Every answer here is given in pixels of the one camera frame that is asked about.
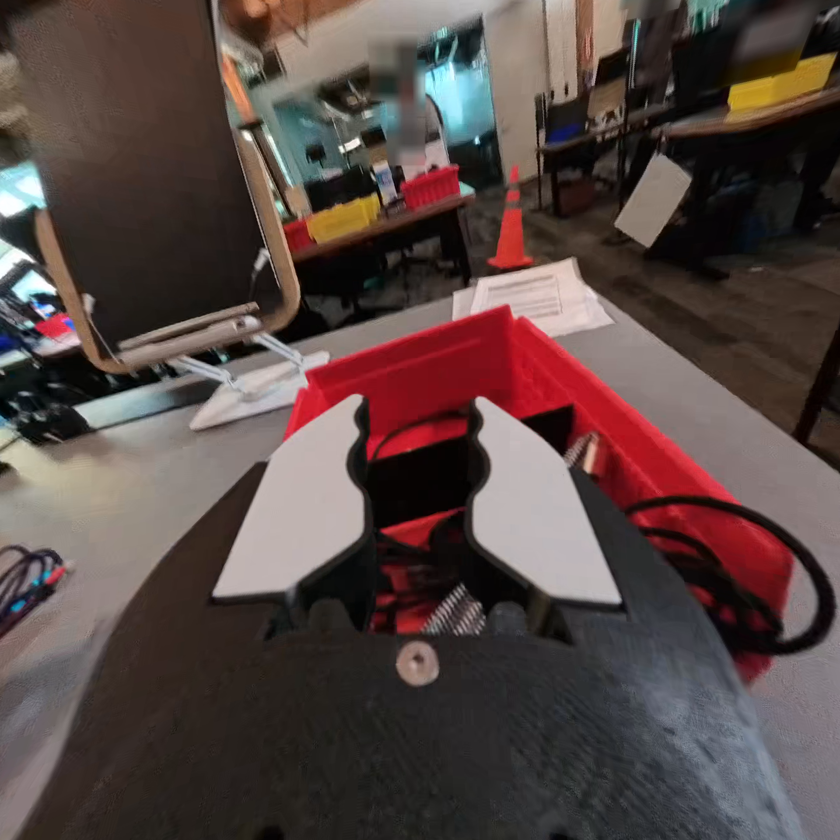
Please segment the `wooden-topped table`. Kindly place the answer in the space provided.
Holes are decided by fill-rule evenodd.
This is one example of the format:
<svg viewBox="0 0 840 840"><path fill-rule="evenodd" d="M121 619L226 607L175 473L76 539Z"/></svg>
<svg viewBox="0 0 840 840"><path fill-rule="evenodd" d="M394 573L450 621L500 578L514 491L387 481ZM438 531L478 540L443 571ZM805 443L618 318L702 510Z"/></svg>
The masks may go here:
<svg viewBox="0 0 840 840"><path fill-rule="evenodd" d="M462 286L467 287L473 272L462 212L475 201L475 192L462 192L303 249L292 257L302 299L336 298L357 309L364 283L380 274L387 256L434 238L453 260Z"/></svg>
<svg viewBox="0 0 840 840"><path fill-rule="evenodd" d="M806 145L818 145L838 132L839 87L834 85L779 104L731 112L713 108L676 121L667 121L672 110L665 105L629 113L623 123L537 148L542 170L549 174L552 207L560 213L559 172L573 153L615 140L620 146L639 134L650 140L654 152L682 166L689 185L666 225L644 248L643 257L677 266L698 277L725 280L728 273L715 268L709 258L722 256L722 247L734 227L728 205L715 195L727 173L752 172L781 162L783 156Z"/></svg>

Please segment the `monitor with tan frame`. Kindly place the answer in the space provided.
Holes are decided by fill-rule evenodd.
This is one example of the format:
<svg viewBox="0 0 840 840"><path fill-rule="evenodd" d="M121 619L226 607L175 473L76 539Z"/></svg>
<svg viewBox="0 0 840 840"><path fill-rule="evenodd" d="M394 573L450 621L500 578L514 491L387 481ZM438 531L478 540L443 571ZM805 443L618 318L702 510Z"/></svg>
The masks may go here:
<svg viewBox="0 0 840 840"><path fill-rule="evenodd" d="M228 117L222 2L2 2L87 359L124 374L286 328L301 290L266 168Z"/></svg>

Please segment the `grey desk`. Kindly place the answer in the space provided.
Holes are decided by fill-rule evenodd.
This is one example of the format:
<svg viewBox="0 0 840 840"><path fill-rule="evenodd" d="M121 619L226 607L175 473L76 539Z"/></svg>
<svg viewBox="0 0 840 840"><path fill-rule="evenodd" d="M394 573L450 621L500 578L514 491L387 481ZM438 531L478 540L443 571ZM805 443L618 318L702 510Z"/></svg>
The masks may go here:
<svg viewBox="0 0 840 840"><path fill-rule="evenodd" d="M608 301L613 325L558 343L746 507L814 552L838 589L838 473ZM16 442L2 544L56 550L57 592L1 644L2 838L62 750L112 626L171 546L280 442L289 411L195 434L178 411L52 448ZM838 838L838 623L753 684L764 739L805 834Z"/></svg>

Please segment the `white board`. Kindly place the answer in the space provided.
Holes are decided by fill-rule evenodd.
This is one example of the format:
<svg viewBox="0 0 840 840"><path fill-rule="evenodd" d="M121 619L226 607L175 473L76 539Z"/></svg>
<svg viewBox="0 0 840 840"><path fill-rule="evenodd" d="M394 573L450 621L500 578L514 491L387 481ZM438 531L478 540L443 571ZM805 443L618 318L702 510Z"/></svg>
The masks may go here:
<svg viewBox="0 0 840 840"><path fill-rule="evenodd" d="M692 175L666 154L655 152L616 217L614 226L650 249L683 203Z"/></svg>

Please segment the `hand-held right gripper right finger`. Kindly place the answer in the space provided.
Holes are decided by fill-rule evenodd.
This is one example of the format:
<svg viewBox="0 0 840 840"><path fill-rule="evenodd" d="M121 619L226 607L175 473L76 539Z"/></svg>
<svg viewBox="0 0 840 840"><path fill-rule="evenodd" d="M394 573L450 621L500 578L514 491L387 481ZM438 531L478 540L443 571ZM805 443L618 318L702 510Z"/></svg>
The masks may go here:
<svg viewBox="0 0 840 840"><path fill-rule="evenodd" d="M469 421L477 474L465 530L475 551L553 602L621 607L618 585L562 455L484 396L472 401Z"/></svg>

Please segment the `printed paper sheets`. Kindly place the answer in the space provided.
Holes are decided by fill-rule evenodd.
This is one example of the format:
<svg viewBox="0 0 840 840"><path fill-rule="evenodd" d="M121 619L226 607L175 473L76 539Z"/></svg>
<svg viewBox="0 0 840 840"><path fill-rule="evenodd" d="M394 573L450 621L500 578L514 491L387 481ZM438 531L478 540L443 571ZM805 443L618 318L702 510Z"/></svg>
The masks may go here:
<svg viewBox="0 0 840 840"><path fill-rule="evenodd" d="M575 257L480 278L473 287L453 294L451 319L504 307L552 339L614 324L594 290L584 282Z"/></svg>

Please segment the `orange traffic cone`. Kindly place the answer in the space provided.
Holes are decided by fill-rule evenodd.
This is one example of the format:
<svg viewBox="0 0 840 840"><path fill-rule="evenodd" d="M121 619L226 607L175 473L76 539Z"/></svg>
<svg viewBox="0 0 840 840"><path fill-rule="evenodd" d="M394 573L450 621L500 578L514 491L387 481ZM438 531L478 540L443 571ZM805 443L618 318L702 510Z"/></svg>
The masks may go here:
<svg viewBox="0 0 840 840"><path fill-rule="evenodd" d="M511 168L496 254L487 264L497 272L525 270L533 266L533 257L526 254L522 225L519 167Z"/></svg>

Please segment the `yellow plastic bin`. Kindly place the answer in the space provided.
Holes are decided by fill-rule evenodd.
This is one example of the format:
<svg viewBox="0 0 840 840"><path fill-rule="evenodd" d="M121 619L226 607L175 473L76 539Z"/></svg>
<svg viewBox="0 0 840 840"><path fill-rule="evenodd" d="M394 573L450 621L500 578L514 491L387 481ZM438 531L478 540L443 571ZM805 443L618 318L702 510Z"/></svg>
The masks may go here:
<svg viewBox="0 0 840 840"><path fill-rule="evenodd" d="M730 112L768 108L821 91L833 71L837 52L800 59L795 68L730 88Z"/></svg>
<svg viewBox="0 0 840 840"><path fill-rule="evenodd" d="M379 220L381 211L379 194L373 192L311 214L306 219L306 227L316 245L325 245L372 226Z"/></svg>

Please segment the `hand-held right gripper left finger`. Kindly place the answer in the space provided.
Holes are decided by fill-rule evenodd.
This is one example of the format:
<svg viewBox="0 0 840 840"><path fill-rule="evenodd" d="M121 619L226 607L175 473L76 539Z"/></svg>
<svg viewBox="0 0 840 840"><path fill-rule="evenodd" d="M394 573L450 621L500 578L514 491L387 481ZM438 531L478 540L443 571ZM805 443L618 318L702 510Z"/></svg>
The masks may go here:
<svg viewBox="0 0 840 840"><path fill-rule="evenodd" d="M212 590L215 603L309 593L374 535L369 403L351 394L283 441Z"/></svg>

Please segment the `large red plastic bin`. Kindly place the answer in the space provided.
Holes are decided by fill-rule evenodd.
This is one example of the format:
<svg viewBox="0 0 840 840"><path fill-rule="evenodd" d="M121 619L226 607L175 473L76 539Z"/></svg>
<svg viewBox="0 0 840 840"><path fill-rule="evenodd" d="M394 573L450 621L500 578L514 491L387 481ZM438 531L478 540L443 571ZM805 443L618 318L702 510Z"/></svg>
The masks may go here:
<svg viewBox="0 0 840 840"><path fill-rule="evenodd" d="M590 623L605 619L606 639L618 642L619 665L642 665L650 672L669 654L678 671L690 665L714 665L737 674L735 681L743 686L770 670L774 654L728 650L704 609L707 603L697 600L700 586L686 585L627 516L617 513L619 503L641 502L655 492L721 491L721 500L729 504L734 498L668 436L526 319L514 318L503 308L439 325L328 363L310 373L308 381L292 409L283 441L351 394L360 394L369 403L367 456L371 440L379 444L388 433L410 424L415 424L415 431L404 442L419 440L423 431L440 433L445 421L433 416L459 408L469 411L479 396L523 423L525 417L557 408L571 415L574 432L604 434L603 478L583 480L579 469L569 468L623 605L549 600L551 608L572 607ZM354 572L359 583L353 583L351 593L372 598L372 546L371 541L360 556L327 575Z"/></svg>

